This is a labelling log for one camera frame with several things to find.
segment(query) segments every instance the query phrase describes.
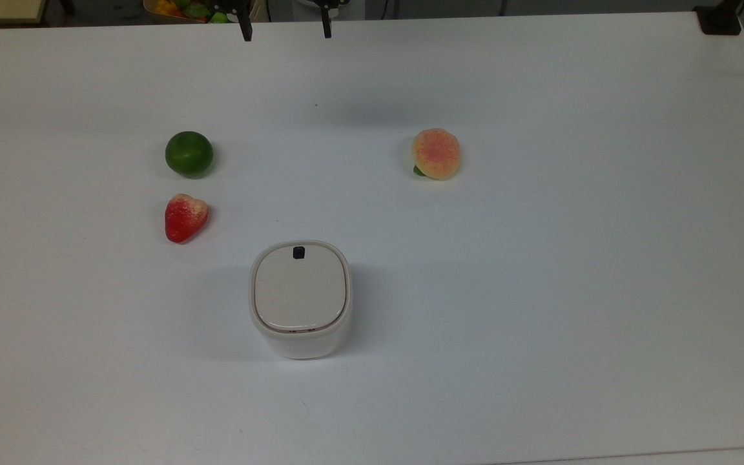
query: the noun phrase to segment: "lime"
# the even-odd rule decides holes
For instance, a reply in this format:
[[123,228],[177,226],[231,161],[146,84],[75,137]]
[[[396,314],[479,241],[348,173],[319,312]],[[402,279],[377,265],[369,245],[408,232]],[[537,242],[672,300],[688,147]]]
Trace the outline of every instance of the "lime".
[[193,130],[178,133],[165,146],[165,162],[187,178],[203,176],[213,159],[214,151],[209,139]]
[[212,19],[209,20],[209,23],[228,23],[228,18],[221,12],[216,12],[212,16]]

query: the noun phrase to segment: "black bracket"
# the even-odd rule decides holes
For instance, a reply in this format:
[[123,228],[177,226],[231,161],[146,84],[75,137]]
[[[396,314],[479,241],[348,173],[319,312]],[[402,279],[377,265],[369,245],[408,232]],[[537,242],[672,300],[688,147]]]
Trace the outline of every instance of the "black bracket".
[[694,6],[702,32],[709,36],[738,36],[742,26],[736,10],[743,1],[723,0],[717,6]]
[[329,12],[331,10],[337,10],[340,5],[346,5],[349,0],[312,0],[312,2],[318,5],[321,9],[321,21],[323,21],[323,36],[327,39],[331,38],[331,17]]
[[251,42],[251,18],[249,18],[249,8],[251,7],[250,0],[211,0],[209,2],[209,8],[212,14],[209,15],[209,20],[214,13],[221,12],[224,15],[231,13],[237,16],[237,23],[240,24],[240,31],[243,33],[243,39],[246,42]]

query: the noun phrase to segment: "table surface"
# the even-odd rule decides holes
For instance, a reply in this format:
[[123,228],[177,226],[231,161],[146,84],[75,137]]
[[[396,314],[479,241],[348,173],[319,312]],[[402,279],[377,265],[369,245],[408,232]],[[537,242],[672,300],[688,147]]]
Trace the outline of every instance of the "table surface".
[[[744,35],[693,13],[0,30],[0,465],[744,448]],[[419,130],[460,172],[411,173]],[[209,176],[163,148],[200,130]],[[168,199],[212,205],[185,245]],[[248,313],[343,251],[346,346]]]
[[562,465],[744,465],[744,449],[579,459]]
[[38,23],[45,0],[0,0],[0,23]]

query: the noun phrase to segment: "red strawberry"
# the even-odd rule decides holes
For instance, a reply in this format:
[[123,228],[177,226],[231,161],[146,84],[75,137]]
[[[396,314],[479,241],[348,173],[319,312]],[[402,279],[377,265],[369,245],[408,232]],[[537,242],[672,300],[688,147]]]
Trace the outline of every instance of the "red strawberry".
[[209,206],[186,194],[174,195],[165,207],[165,236],[171,242],[185,242],[209,219]]

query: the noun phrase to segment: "container lid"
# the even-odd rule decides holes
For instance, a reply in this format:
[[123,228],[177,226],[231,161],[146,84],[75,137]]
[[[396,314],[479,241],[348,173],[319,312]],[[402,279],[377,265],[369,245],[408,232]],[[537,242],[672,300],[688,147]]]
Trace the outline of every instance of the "container lid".
[[279,331],[313,331],[346,306],[346,270],[327,247],[301,243],[277,248],[257,265],[254,310]]

